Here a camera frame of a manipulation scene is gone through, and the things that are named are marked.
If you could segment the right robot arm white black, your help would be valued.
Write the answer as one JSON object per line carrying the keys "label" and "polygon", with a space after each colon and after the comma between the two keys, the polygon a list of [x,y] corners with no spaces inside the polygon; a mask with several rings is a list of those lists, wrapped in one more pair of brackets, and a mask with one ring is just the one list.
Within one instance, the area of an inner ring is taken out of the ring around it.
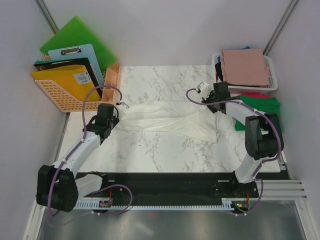
{"label": "right robot arm white black", "polygon": [[201,82],[197,86],[201,103],[214,113],[220,111],[231,116],[245,126],[244,145],[246,155],[229,184],[229,191],[235,197],[247,191],[247,183],[254,181],[262,165],[276,161],[284,148],[279,117],[276,113],[265,113],[244,103],[238,96],[232,97],[228,84],[214,83],[213,86]]}

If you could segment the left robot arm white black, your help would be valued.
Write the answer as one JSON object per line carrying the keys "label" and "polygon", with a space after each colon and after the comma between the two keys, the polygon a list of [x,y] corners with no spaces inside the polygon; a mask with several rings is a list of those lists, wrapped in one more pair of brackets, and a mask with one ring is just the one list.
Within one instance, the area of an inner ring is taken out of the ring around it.
{"label": "left robot arm white black", "polygon": [[83,128],[83,136],[69,151],[52,165],[43,165],[37,174],[36,202],[38,205],[69,213],[79,199],[94,192],[106,196],[110,185],[101,173],[77,174],[88,157],[102,145],[120,121],[119,110],[112,104],[101,103],[97,113]]}

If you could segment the white printed t shirt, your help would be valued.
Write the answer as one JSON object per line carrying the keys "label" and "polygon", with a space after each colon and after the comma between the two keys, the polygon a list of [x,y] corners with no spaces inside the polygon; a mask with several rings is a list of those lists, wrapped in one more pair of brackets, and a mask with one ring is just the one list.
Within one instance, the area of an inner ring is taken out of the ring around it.
{"label": "white printed t shirt", "polygon": [[117,128],[128,132],[173,133],[216,144],[216,119],[207,107],[189,101],[149,101],[126,110]]}

